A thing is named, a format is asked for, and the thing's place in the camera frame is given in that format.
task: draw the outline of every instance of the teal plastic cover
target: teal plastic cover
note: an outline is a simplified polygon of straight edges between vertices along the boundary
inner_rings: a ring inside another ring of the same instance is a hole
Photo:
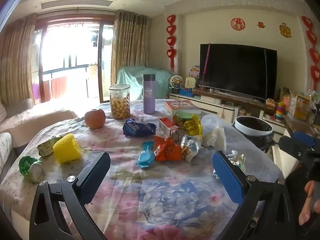
[[[169,72],[144,66],[122,67],[118,70],[117,84],[130,85],[130,100],[142,99],[143,74],[156,74],[156,98],[165,98],[171,92]]]

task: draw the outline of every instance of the metal screw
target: metal screw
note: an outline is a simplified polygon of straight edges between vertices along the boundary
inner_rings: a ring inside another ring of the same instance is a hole
[[[285,181],[284,181],[284,179],[278,179],[278,183],[281,185],[284,185]]]
[[[247,179],[248,179],[249,181],[255,181],[255,180],[256,180],[256,177],[253,176],[253,175],[248,175],[248,176],[247,176]]]
[[[47,182],[46,182],[45,180],[41,180],[41,181],[39,182],[39,186],[44,186],[46,183],[47,183]]]
[[[76,180],[76,176],[69,176],[68,178],[67,178],[67,181],[68,182],[74,182]]]

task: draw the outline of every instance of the oreo package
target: oreo package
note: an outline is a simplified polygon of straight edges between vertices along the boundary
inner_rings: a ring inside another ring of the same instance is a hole
[[[132,137],[146,137],[156,135],[157,126],[153,123],[144,123],[134,119],[127,119],[123,125],[123,134]]]

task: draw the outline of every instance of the glass jar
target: glass jar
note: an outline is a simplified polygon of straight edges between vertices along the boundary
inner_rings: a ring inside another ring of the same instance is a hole
[[[109,87],[110,105],[113,119],[122,120],[130,117],[130,86],[112,85]]]

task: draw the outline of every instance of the black tv screen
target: black tv screen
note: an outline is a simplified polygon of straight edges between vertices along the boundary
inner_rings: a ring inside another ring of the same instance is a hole
[[[273,98],[277,77],[277,51],[235,44],[200,45],[200,85],[238,92],[255,98]]]

